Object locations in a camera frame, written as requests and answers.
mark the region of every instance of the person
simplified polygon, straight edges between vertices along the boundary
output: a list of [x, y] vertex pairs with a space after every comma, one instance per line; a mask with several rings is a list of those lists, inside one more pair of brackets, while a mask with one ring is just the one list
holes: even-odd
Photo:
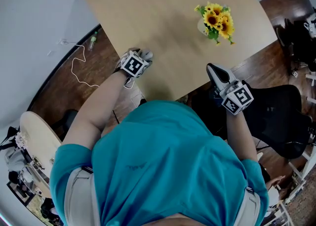
[[227, 112], [226, 143], [191, 108], [149, 101], [101, 137], [129, 78], [117, 69], [101, 84], [56, 152], [50, 190], [65, 225], [233, 226], [252, 193], [259, 226], [268, 195], [243, 113]]

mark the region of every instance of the wooden floor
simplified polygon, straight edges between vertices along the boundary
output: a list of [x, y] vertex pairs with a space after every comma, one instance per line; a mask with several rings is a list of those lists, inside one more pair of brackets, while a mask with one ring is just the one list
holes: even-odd
[[[313, 12], [308, 0], [263, 0], [261, 4], [273, 26], [284, 25], [285, 18], [294, 20]], [[78, 49], [55, 73], [31, 108], [50, 125], [61, 119], [67, 109], [79, 110], [95, 90], [85, 84], [79, 84], [71, 74], [71, 62], [74, 57], [82, 58], [82, 48]], [[86, 59], [86, 63], [75, 60], [74, 72], [80, 80], [89, 84], [99, 85], [114, 70], [119, 57], [102, 29], [99, 31], [93, 51], [86, 52]], [[234, 67], [233, 71], [239, 79], [246, 80], [253, 88], [268, 88], [286, 84], [297, 86], [302, 96], [303, 112], [311, 115], [315, 120], [316, 107], [306, 102], [307, 96], [316, 98], [311, 82], [305, 79], [305, 73], [308, 70], [300, 70], [299, 77], [295, 79], [288, 75], [286, 64], [282, 48], [276, 41]], [[122, 91], [114, 109], [119, 121], [135, 109], [141, 96], [136, 85], [132, 90], [124, 89]], [[116, 124], [117, 122], [112, 116], [107, 125], [107, 131], [110, 131]], [[260, 162], [267, 168], [271, 177], [291, 175], [292, 170], [284, 158], [271, 148], [264, 149], [263, 152], [264, 156]], [[301, 167], [304, 162], [304, 159], [299, 158], [295, 160], [295, 165]]]

